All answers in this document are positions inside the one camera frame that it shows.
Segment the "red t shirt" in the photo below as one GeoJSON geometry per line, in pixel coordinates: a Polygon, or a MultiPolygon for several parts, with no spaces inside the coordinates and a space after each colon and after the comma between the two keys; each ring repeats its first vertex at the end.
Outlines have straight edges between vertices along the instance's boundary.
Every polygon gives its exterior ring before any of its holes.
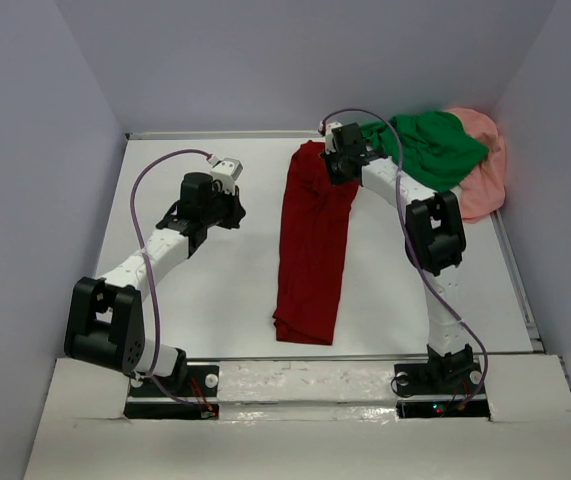
{"type": "Polygon", "coordinates": [[[292,155],[282,201],[276,308],[279,342],[333,343],[356,183],[330,183],[321,154],[308,141],[292,155]]]}

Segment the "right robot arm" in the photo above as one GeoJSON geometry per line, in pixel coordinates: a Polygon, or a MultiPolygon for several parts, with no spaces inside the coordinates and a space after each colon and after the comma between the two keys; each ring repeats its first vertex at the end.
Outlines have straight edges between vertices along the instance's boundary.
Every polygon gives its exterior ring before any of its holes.
{"type": "Polygon", "coordinates": [[[456,195],[438,193],[404,173],[402,161],[369,146],[356,123],[324,121],[319,133],[324,137],[321,157],[331,184],[355,181],[396,209],[406,255],[423,283],[429,327],[427,359],[395,365],[393,391],[405,399],[472,398],[481,390],[483,373],[455,308],[458,267],[467,246],[456,195]]]}

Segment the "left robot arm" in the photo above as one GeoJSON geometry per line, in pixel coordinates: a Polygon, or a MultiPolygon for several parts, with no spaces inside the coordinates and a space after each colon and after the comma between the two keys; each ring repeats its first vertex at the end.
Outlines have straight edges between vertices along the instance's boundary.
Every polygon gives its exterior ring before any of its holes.
{"type": "Polygon", "coordinates": [[[246,212],[238,176],[229,161],[208,173],[186,174],[179,199],[139,250],[103,276],[83,277],[74,285],[64,339],[67,357],[153,383],[166,395],[184,388],[186,354],[147,337],[143,303],[158,299],[157,283],[194,255],[211,228],[239,228],[246,212]]]}

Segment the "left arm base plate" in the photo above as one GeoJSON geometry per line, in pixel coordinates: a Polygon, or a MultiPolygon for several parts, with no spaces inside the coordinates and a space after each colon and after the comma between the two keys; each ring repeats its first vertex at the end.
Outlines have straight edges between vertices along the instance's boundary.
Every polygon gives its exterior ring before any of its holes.
{"type": "Polygon", "coordinates": [[[219,418],[220,365],[188,364],[185,380],[169,377],[129,386],[124,416],[131,420],[214,421],[219,418]]]}

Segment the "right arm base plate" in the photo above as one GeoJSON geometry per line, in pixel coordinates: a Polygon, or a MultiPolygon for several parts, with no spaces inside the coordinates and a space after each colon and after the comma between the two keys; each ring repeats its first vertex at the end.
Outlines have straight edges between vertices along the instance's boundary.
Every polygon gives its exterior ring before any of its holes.
{"type": "Polygon", "coordinates": [[[427,363],[400,363],[390,381],[400,419],[454,419],[491,417],[486,390],[474,395],[481,367],[455,373],[452,380],[434,380],[427,375],[427,363]]]}

